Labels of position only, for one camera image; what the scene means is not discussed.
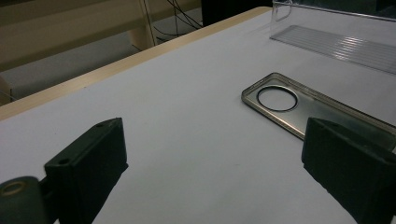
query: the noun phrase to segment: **beige table trim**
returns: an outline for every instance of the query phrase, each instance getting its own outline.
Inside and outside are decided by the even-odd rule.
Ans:
[[[166,52],[180,48],[184,45],[187,45],[195,40],[201,39],[208,35],[213,35],[214,33],[225,30],[240,22],[247,21],[269,10],[271,10],[270,7],[257,7],[251,9],[250,11],[236,15],[225,21],[221,21],[213,25],[207,26],[203,29],[197,30],[188,35],[183,35],[177,39],[168,41],[154,48],[144,50],[140,53],[132,55],[118,62],[91,71],[90,73],[84,74],[80,77],[73,78],[54,87],[48,88],[46,90],[22,98],[11,104],[1,106],[0,120],[8,119],[24,111],[27,111],[39,105],[43,105],[47,102],[58,99],[74,91],[81,90],[96,82],[102,81],[126,69],[134,67],[140,63],[146,62],[150,59],[163,55]]]

